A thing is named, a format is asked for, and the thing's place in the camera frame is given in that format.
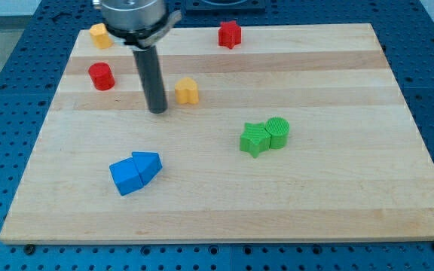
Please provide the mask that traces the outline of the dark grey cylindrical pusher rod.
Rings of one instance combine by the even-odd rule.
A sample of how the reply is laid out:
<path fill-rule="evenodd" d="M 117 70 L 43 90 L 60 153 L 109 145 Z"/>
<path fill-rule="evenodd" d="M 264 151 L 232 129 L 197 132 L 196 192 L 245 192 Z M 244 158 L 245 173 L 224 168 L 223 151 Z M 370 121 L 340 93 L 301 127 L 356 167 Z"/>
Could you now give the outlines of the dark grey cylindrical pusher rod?
<path fill-rule="evenodd" d="M 164 113 L 168 108 L 167 95 L 156 47 L 150 47 L 147 50 L 135 50 L 133 57 L 148 110 L 152 114 Z"/>

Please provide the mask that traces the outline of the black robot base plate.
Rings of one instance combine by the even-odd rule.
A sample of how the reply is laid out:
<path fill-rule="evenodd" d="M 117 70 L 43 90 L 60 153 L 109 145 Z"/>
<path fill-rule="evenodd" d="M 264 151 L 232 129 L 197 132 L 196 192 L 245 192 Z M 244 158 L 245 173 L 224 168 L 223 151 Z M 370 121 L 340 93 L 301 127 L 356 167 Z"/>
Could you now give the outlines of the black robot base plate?
<path fill-rule="evenodd" d="M 185 0 L 187 11 L 264 11 L 265 0 Z"/>

